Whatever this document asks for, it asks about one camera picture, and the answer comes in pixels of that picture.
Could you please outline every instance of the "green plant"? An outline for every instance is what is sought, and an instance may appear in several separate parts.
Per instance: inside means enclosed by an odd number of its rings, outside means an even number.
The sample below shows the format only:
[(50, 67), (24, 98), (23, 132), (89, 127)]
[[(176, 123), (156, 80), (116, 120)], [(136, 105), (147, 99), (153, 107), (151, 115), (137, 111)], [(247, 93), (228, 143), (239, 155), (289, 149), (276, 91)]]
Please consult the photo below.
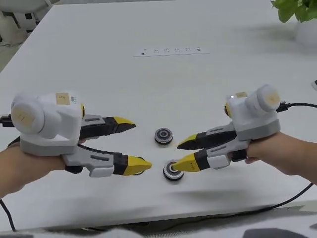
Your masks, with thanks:
[(317, 0), (273, 0), (271, 3), (278, 9), (278, 18), (283, 23), (293, 15), (300, 22), (317, 18)]

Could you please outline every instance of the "wrist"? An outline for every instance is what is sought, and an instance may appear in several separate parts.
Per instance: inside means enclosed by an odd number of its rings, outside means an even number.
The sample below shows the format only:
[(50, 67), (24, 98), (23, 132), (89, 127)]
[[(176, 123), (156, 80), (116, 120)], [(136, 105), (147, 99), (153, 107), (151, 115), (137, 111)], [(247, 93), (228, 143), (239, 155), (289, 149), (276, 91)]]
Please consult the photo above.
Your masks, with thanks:
[(0, 152), (0, 198), (17, 192), (22, 187), (19, 182), (20, 173), (16, 169), (12, 157), (8, 156), (8, 150), (19, 150), (19, 147), (11, 147)]
[(317, 143), (303, 141), (301, 164), (298, 168), (298, 175), (317, 184)]

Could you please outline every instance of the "white table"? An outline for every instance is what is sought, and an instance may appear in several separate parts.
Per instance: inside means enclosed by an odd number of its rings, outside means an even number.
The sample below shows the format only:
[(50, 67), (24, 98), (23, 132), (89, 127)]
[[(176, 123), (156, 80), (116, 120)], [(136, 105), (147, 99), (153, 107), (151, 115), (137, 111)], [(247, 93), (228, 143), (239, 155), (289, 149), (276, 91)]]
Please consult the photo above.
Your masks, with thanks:
[[(187, 136), (227, 124), (226, 95), (269, 83), (288, 102), (316, 103), (317, 58), (292, 42), (293, 23), (278, 22), (270, 1), (177, 0), (54, 6), (0, 75), (0, 111), (19, 91), (80, 91), (86, 111), (121, 116), (137, 127), (88, 146), (142, 156), (141, 176), (90, 178), (54, 172), (4, 199), (17, 229), (121, 224), (256, 209), (284, 201), (308, 182), (264, 163), (234, 163), (187, 173), (179, 184), (162, 175)], [(142, 48), (199, 46), (210, 54), (142, 57)], [(280, 115), (284, 132), (317, 141), (317, 111)], [(154, 132), (174, 141), (158, 147)], [(2, 128), (4, 149), (18, 135)], [(317, 199), (313, 187), (298, 201)], [(0, 212), (0, 230), (9, 230)]]

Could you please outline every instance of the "floor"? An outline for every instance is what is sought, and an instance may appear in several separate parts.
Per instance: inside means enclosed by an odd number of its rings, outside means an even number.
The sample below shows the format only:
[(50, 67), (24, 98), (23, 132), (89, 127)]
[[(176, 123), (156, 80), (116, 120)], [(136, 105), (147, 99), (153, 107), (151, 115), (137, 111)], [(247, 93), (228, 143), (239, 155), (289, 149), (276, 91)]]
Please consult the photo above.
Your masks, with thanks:
[(15, 47), (0, 46), (0, 72), (9, 63), (9, 61), (18, 51), (18, 49), (19, 49), (19, 46), (15, 46)]

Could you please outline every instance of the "leaf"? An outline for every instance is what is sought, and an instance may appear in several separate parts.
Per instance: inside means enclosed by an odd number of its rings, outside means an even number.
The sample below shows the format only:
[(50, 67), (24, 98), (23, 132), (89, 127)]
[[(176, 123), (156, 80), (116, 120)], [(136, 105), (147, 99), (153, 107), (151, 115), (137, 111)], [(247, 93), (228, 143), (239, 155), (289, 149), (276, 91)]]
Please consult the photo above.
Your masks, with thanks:
[(277, 9), (280, 9), (283, 6), (287, 6), (288, 3), (292, 1), (292, 0), (275, 0), (275, 1), (271, 1), (272, 5), (274, 7), (276, 7)]
[(304, 6), (304, 5), (301, 5), (299, 7), (296, 8), (295, 10), (295, 16), (296, 16), (296, 19), (298, 21), (301, 21), (301, 19), (303, 19), (306, 15), (306, 10), (307, 8)]
[(315, 18), (317, 18), (317, 7), (308, 8), (304, 21), (310, 21)]
[(294, 1), (289, 1), (287, 7), (282, 7), (278, 9), (278, 18), (281, 22), (287, 22), (292, 15), (294, 15), (297, 9), (297, 3)]

